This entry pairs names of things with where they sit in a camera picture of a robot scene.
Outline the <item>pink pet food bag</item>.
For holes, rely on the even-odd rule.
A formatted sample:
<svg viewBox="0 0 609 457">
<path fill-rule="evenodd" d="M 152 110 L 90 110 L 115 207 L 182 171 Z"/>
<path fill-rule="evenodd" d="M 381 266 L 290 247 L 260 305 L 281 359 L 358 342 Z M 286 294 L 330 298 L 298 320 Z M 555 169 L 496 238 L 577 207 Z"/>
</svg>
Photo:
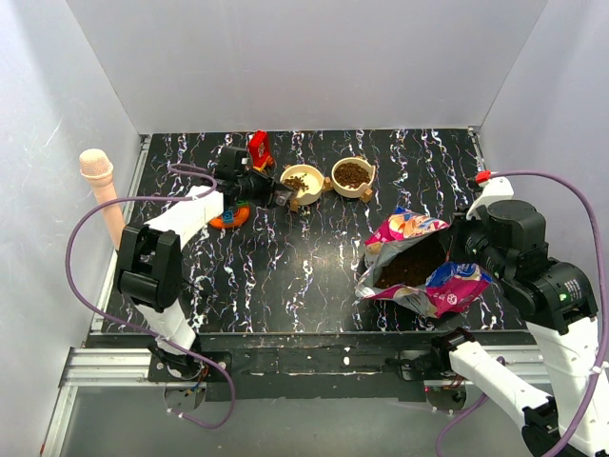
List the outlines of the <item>pink pet food bag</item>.
<svg viewBox="0 0 609 457">
<path fill-rule="evenodd" d="M 365 271 L 355 294 L 390 301 L 422 317 L 461 313 L 491 284 L 472 263 L 448 259 L 443 220 L 398 207 L 365 241 Z"/>
</svg>

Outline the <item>clear plastic scoop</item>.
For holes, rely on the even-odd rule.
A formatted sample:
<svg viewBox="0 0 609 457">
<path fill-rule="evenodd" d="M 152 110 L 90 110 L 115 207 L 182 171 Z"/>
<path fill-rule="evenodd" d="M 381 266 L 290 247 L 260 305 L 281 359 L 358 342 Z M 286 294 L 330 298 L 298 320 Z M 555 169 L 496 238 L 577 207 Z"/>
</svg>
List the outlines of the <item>clear plastic scoop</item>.
<svg viewBox="0 0 609 457">
<path fill-rule="evenodd" d="M 294 189 L 276 189 L 274 191 L 274 203 L 277 206 L 286 206 L 297 196 L 297 194 L 298 191 Z"/>
</svg>

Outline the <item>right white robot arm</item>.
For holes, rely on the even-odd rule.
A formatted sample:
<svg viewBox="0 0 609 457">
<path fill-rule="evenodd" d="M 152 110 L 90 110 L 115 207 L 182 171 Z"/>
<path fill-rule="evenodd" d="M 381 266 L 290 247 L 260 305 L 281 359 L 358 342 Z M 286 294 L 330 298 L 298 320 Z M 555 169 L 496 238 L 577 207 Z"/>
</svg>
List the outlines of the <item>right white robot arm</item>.
<svg viewBox="0 0 609 457">
<path fill-rule="evenodd" d="M 455 215 L 448 242 L 460 260 L 482 267 L 537 343 L 552 388 L 546 393 L 491 356 L 458 328 L 432 341 L 430 365 L 442 378 L 460 375 L 520 428 L 534 456 L 608 453 L 608 299 L 586 274 L 548 254 L 546 220 L 514 198 L 513 172 L 483 171 L 479 195 Z"/>
</svg>

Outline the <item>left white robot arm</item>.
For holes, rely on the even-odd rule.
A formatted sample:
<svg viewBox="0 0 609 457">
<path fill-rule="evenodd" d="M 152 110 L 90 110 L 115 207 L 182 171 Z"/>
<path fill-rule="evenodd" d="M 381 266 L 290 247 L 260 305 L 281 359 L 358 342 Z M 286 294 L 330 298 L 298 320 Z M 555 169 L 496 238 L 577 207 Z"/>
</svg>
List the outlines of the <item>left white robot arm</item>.
<svg viewBox="0 0 609 457">
<path fill-rule="evenodd" d="M 191 164 L 168 169 L 200 179 L 184 197 L 169 197 L 172 206 L 142 226 L 124 227 L 118 250 L 115 286 L 155 333 L 149 350 L 181 380 L 195 379 L 204 368 L 193 351 L 196 334 L 180 303 L 183 249 L 212 219 L 238 203 L 262 208 L 288 204 L 297 190 L 253 168 L 245 149 L 221 150 L 212 170 Z"/>
</svg>

